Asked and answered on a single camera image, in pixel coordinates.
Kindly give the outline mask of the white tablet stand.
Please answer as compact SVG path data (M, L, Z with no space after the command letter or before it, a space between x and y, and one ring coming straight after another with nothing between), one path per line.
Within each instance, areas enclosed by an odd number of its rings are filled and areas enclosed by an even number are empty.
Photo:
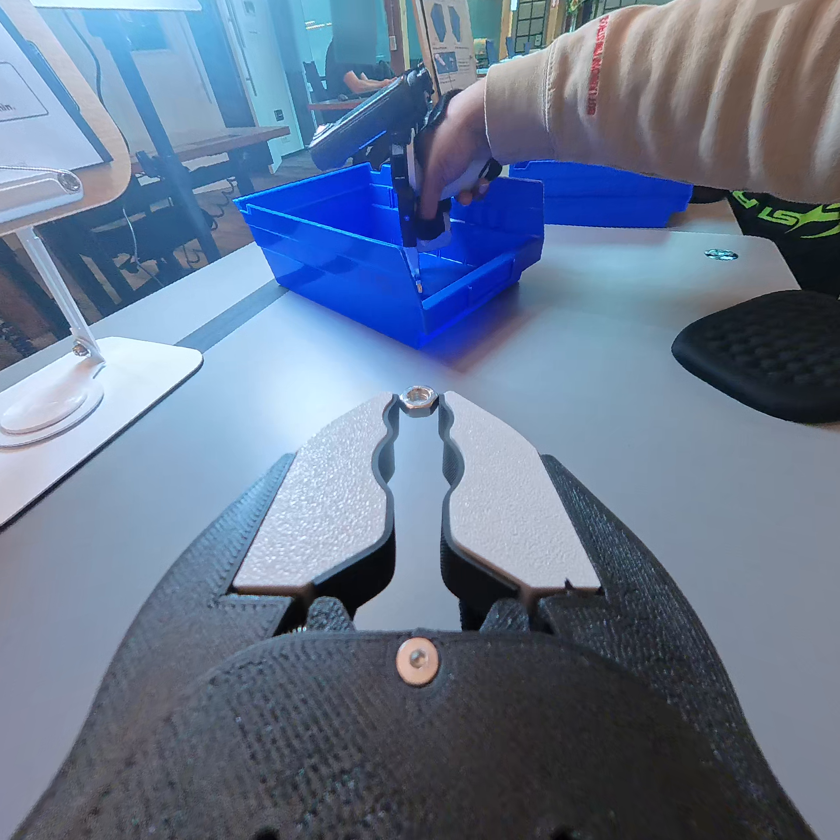
M55 261L23 218L84 197L79 177L4 164L2 222L32 259L70 326L71 350L1 394L1 524L19 517L69 473L194 375L199 350L121 337L95 339Z

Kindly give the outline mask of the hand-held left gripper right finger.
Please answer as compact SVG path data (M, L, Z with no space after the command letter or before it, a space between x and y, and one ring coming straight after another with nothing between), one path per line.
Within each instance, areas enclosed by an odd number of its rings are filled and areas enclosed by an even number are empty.
M546 596L602 588L590 553L539 451L456 392L440 396L448 490L441 573L469 617L501 599L533 614Z

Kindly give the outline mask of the person's right hand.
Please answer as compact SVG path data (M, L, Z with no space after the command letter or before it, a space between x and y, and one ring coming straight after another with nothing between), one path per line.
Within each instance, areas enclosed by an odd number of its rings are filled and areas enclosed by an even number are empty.
M434 131L423 168L419 216L435 218L447 186L458 182L474 163L490 158L508 164L502 126L509 115L497 97L501 89L494 77L478 81L456 94L447 106L443 121Z

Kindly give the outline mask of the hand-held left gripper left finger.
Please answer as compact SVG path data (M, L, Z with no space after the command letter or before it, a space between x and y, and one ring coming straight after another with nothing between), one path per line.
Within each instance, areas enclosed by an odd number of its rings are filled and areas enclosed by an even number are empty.
M395 570L396 395L380 392L299 448L233 579L240 595L306 604L331 596L354 615Z

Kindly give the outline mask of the studio softbox light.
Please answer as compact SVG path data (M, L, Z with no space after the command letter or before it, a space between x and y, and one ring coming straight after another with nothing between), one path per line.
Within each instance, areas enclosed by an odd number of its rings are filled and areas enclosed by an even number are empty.
M188 14L198 1L33 2L85 74L81 50L93 67L91 85L129 150L155 152L175 205L210 263L220 258L173 139L201 140L222 128Z

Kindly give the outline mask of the white instruction sheet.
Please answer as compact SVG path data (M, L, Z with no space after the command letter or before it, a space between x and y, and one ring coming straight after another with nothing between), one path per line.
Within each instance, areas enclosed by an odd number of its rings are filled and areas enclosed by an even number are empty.
M76 172L111 160L42 55L2 14L2 180L25 169Z

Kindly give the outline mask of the wooden desk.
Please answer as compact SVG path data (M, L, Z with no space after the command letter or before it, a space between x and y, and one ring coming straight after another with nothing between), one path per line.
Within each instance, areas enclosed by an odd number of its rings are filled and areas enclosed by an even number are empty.
M184 168L190 162L227 156L225 161L211 161L186 170L188 182L195 193L221 182L233 182L238 194L247 196L256 191L251 176L264 176L268 172L268 142L285 139L290 134L287 126L225 129L208 139L174 143L173 150Z

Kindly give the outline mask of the cardboard sign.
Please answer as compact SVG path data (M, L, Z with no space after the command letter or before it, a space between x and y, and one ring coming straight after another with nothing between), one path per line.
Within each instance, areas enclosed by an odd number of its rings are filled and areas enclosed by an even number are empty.
M477 80L474 37L467 1L413 1L423 65L436 94L463 90Z

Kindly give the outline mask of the person's right forearm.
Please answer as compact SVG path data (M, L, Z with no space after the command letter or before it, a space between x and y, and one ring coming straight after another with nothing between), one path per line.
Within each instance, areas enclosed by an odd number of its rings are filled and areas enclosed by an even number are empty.
M606 165L796 203L839 197L839 2L624 7L490 68L503 164Z

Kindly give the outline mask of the blue plastic bin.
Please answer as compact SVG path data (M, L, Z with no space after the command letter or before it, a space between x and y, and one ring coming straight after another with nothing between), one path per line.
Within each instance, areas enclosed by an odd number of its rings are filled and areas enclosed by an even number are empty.
M486 197L451 208L451 241L403 253L391 168L349 166L241 196L235 204L278 283L414 348L464 320L537 263L543 184L499 177Z
M606 228L665 228L688 207L693 185L592 164L527 161L509 175L543 184L544 223Z

